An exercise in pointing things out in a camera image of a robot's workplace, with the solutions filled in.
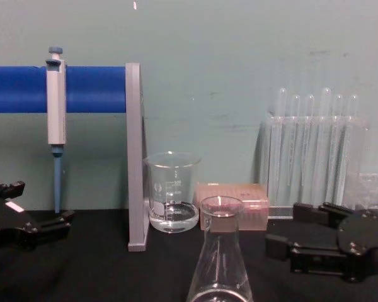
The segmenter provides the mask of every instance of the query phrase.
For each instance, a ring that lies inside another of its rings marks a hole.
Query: erlenmeyer flask
[[[238,240],[242,201],[214,196],[200,204],[205,231],[186,302],[253,302]]]

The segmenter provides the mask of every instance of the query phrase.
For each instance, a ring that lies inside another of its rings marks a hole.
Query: glassware
[[[227,196],[204,199],[204,244],[186,302],[253,302],[239,248],[241,200]]]
[[[185,152],[163,152],[144,159],[149,173],[149,219],[162,232],[179,233],[193,228],[199,219],[193,204],[200,157]]]

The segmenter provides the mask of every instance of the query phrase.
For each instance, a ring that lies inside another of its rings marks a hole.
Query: robotic claw
[[[378,215],[375,211],[352,211],[329,203],[317,208],[296,203],[293,218],[337,229],[336,245],[302,245],[268,234],[267,257],[290,259],[292,272],[340,276],[349,282],[362,282],[378,274]]]
[[[66,238],[74,212],[67,211],[56,219],[37,222],[12,200],[23,194],[24,187],[22,181],[9,186],[0,183],[0,247],[12,245],[30,250]]]

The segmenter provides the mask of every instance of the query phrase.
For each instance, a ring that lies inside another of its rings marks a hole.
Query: water
[[[190,302],[249,302],[231,289],[208,289],[198,293]]]
[[[162,232],[180,233],[193,228],[199,221],[199,211],[191,203],[169,204],[166,216],[150,211],[151,225]]]

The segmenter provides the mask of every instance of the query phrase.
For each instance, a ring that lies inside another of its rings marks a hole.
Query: pipette
[[[295,132],[297,130],[297,124],[299,122],[300,114],[300,96],[294,95],[291,99],[291,109],[290,109],[290,141],[289,141],[289,157],[290,165],[287,174],[287,185],[291,183],[292,167],[294,163],[294,149],[295,149]]]
[[[49,53],[52,58],[46,60],[48,143],[54,156],[55,212],[59,213],[61,157],[66,143],[66,63],[60,59],[60,47],[50,47]]]
[[[308,95],[305,103],[305,125],[304,125],[304,135],[302,137],[302,155],[301,155],[301,185],[305,184],[306,178],[306,165],[308,146],[309,146],[309,132],[311,129],[312,117],[314,116],[314,96],[312,94]]]
[[[324,88],[321,93],[321,104],[319,106],[319,130],[318,130],[318,144],[316,148],[316,160],[314,165],[314,173],[312,177],[312,202],[314,204],[323,203],[324,196],[324,180],[326,179],[326,166],[328,161],[325,160],[326,144],[329,138],[329,106],[331,101],[331,91],[329,88]]]
[[[340,169],[339,169],[339,181],[336,190],[335,203],[341,205],[343,201],[343,192],[345,190],[346,172],[348,165],[348,158],[350,153],[350,139],[353,131],[353,118],[357,116],[358,111],[358,96],[353,95],[348,100],[346,116],[348,116],[346,122],[345,136],[343,139],[343,148],[341,151]]]
[[[341,109],[343,107],[343,96],[338,94],[335,97],[332,105],[332,132],[330,140],[330,150],[329,150],[329,176],[328,176],[328,187],[326,190],[325,202],[333,202],[333,191],[335,189],[335,176],[336,176],[336,163],[339,152],[340,144],[340,133],[341,133]]]
[[[272,146],[273,156],[270,157],[270,169],[269,169],[269,186],[268,193],[271,202],[276,202],[277,190],[278,190],[278,178],[280,170],[280,149],[282,142],[282,126],[285,115],[285,103],[287,99],[287,90],[281,88],[278,92],[277,105],[275,110],[275,120],[272,126]]]

